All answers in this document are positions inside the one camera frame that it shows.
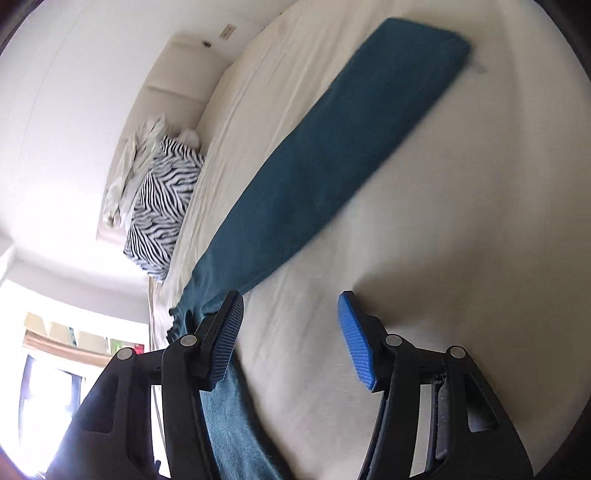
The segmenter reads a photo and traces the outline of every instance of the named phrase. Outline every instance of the bed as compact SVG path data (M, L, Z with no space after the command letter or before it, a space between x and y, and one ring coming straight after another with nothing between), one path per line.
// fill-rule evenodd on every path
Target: bed
M245 296L237 352L295 475L356 478L379 398L337 322L338 295L354 290L417 347L465 346L538 471L591 394L591 83L530 0L300 0L273 21L197 126L207 160L168 277L150 281L153 347L260 166L390 16L460 32L470 64L337 218ZM425 449L420 433L415 472Z

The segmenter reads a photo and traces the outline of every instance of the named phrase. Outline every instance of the zebra print fabric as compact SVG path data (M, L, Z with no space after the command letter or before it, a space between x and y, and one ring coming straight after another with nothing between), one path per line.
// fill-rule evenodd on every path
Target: zebra print fabric
M155 280L168 275L204 162L201 154L165 136L139 189L123 252Z

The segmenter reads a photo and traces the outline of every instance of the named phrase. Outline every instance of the blue towel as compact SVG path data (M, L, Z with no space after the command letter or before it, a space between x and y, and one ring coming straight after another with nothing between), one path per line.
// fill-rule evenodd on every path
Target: blue towel
M169 340L195 331L229 290L246 293L308 243L402 143L469 52L469 43L453 32L384 21L228 213L170 311ZM224 382L202 393L222 478L286 478L269 460L275 456L260 439L238 376L234 359Z

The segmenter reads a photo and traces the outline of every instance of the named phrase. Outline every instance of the blue gripper pad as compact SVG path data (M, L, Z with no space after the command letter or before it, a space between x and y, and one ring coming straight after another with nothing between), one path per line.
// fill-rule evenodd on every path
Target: blue gripper pad
M234 344L244 317L244 299L237 294L225 314L222 327L212 350L212 364L209 378L213 385L226 376Z
M351 305L352 295L353 292L348 291L339 295L337 306L340 327L357 370L357 376L368 389L373 391L378 381L374 370L374 355L360 323L359 316L365 314Z

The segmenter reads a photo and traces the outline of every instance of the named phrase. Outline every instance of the window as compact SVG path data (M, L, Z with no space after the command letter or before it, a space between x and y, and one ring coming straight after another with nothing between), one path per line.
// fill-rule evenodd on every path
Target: window
M82 377L29 356L22 376L18 431L23 460L45 472L80 406Z

